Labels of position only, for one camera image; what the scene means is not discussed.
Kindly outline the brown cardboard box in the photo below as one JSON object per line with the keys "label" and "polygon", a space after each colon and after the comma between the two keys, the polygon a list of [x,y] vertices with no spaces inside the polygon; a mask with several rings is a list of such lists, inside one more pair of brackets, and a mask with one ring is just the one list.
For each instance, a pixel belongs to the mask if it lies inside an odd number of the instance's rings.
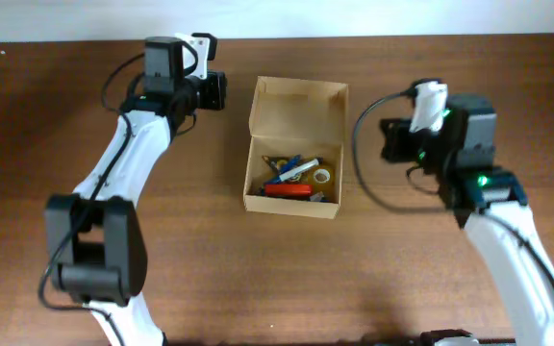
{"label": "brown cardboard box", "polygon": [[[283,215],[333,219],[341,204],[349,85],[260,77],[249,116],[251,142],[243,186],[245,209]],[[323,191],[327,202],[310,198],[273,198],[261,194],[274,173],[262,156],[315,158],[332,165],[335,185]]]}

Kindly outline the orange stapler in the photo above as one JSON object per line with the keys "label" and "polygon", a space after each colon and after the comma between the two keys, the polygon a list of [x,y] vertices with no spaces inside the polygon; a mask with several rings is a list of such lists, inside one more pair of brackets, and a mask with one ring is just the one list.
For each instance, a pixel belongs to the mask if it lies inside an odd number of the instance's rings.
{"label": "orange stapler", "polygon": [[301,184],[272,184],[264,186],[264,194],[275,198],[308,198],[313,195],[313,188]]}

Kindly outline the yellow correction tape dispenser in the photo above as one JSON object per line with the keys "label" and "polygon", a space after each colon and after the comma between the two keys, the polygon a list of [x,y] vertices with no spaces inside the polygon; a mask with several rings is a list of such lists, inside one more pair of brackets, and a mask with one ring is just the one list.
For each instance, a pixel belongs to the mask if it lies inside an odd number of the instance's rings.
{"label": "yellow correction tape dispenser", "polygon": [[262,159],[264,163],[266,163],[268,167],[272,170],[272,172],[274,173],[274,177],[278,178],[279,175],[298,166],[302,160],[302,157],[300,155],[296,155],[293,157],[262,156]]}

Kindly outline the yellow tape roll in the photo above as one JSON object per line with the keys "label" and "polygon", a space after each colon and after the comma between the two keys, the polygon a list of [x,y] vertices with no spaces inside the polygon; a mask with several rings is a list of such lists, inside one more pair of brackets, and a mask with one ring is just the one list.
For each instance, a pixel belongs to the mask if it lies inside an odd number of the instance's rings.
{"label": "yellow tape roll", "polygon": [[332,165],[321,164],[314,166],[306,173],[305,183],[315,192],[331,191],[335,185],[335,172]]}

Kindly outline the white blue marker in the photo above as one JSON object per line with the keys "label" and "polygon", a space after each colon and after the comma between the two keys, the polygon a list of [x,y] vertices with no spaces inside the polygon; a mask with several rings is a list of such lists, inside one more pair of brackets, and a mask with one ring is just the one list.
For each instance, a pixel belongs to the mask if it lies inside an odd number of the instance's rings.
{"label": "white blue marker", "polygon": [[310,169],[319,166],[323,163],[323,159],[315,158],[311,161],[305,162],[299,166],[294,167],[293,169],[286,171],[285,173],[278,176],[279,182],[285,182],[294,176],[297,176],[299,174],[302,174],[304,172],[309,171]]}

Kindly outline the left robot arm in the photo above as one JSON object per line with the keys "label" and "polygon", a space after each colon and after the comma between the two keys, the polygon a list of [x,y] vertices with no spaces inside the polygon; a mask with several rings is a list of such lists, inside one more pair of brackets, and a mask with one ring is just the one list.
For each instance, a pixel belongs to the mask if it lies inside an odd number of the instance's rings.
{"label": "left robot arm", "polygon": [[88,312],[112,345],[165,345],[142,290],[148,255],[139,197],[159,158],[197,111],[225,107],[227,78],[209,68],[218,40],[208,33],[148,37],[129,63],[144,68],[114,106],[101,90],[116,129],[92,171],[69,194],[45,205],[48,261],[38,281],[40,304]]}

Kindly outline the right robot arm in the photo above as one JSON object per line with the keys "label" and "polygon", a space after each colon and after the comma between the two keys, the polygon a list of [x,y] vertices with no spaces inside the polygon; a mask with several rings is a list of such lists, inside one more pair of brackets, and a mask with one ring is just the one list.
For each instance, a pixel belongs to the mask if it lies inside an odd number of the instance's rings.
{"label": "right robot arm", "polygon": [[494,162],[495,109],[480,95],[451,95],[439,121],[432,129],[415,117],[381,120],[383,158],[414,161],[436,178],[444,207],[491,273],[516,344],[554,345],[554,267],[523,185]]}

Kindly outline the white blue staples box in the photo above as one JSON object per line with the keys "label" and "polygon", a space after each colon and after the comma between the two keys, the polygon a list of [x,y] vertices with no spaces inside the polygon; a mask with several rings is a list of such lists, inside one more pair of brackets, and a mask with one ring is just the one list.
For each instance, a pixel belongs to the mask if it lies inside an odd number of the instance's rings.
{"label": "white blue staples box", "polygon": [[323,191],[320,191],[320,192],[318,192],[318,193],[312,195],[312,196],[310,197],[310,201],[311,201],[311,202],[321,202],[321,203],[323,203],[323,202],[327,202],[328,199],[327,199],[326,196],[324,195],[324,192],[323,192]]}

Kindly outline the blue pen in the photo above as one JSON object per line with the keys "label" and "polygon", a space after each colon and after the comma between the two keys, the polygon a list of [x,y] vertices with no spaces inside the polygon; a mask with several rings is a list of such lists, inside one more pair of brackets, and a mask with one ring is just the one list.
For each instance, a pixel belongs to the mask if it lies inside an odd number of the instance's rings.
{"label": "blue pen", "polygon": [[297,167],[302,160],[300,155],[293,157],[269,157],[263,156],[263,160],[268,166],[272,169],[275,176],[266,182],[264,185],[278,185],[284,182],[280,178],[282,174],[285,174],[288,171],[291,171],[293,168]]}

